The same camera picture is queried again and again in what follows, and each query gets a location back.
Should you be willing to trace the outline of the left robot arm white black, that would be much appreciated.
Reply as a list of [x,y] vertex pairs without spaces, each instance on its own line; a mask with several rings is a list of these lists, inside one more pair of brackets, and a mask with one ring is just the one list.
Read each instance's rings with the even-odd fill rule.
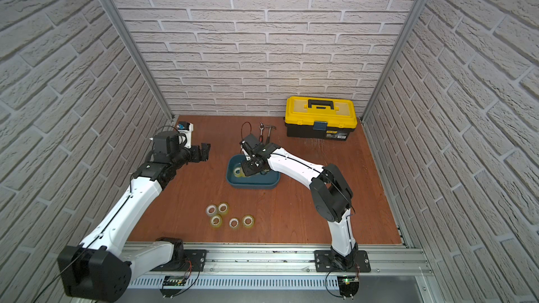
[[134,172],[126,192],[102,222],[78,245],[67,245],[60,252],[57,262],[67,296],[116,302],[131,280],[157,267],[192,269],[179,238],[163,238],[131,254],[122,251],[144,212],[174,179],[177,170],[189,163],[207,161],[210,148],[207,143],[182,147],[161,161],[145,162]]

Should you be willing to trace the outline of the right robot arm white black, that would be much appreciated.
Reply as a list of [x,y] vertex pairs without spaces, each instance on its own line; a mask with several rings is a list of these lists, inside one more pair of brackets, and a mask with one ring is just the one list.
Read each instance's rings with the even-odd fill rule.
[[351,268],[357,251],[350,221],[353,192],[340,169],[334,164],[310,163],[275,143],[263,144],[253,135],[246,136],[240,145],[246,157],[241,163],[245,176],[271,170],[310,190],[317,213],[328,223],[332,262],[342,270]]

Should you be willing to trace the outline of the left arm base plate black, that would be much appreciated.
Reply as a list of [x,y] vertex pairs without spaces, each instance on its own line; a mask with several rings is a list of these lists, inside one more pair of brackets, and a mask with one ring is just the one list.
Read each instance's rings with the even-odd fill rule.
[[162,265],[157,265],[151,269],[151,272],[193,272],[203,271],[205,265],[207,250],[202,249],[187,249],[179,253],[173,252],[173,255],[167,258],[165,253]]

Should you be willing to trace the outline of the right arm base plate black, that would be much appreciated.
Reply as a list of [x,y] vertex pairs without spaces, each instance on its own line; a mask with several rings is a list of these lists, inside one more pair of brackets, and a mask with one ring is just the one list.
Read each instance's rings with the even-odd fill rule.
[[371,265],[366,251],[353,251],[343,257],[333,250],[314,251],[314,265],[316,272],[357,272],[369,273]]

